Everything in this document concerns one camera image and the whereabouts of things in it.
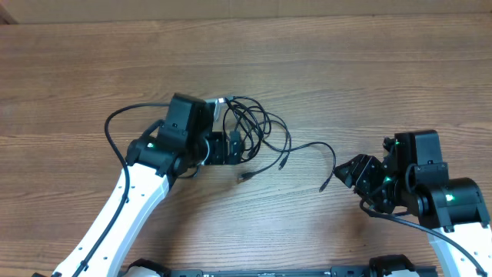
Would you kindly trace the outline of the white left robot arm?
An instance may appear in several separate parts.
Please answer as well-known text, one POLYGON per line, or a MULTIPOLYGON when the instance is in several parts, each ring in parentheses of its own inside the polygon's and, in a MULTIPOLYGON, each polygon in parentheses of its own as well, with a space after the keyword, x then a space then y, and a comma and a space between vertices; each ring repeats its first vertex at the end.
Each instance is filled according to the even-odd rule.
POLYGON ((105 206, 54 276, 117 276, 149 215, 187 170, 201 165, 237 165, 239 136, 227 142, 214 124, 233 97, 203 100, 176 94, 165 118, 150 125, 116 155, 120 178, 105 206))

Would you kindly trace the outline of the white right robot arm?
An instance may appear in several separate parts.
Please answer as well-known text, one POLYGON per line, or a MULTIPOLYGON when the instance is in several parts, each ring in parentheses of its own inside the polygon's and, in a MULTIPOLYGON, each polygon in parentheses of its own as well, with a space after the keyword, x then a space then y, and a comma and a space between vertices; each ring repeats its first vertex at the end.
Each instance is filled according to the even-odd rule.
POLYGON ((491 274, 491 217, 478 184, 451 179, 437 131, 385 138, 378 160, 359 154, 334 175, 360 197, 372 218, 427 234, 446 276, 491 274))

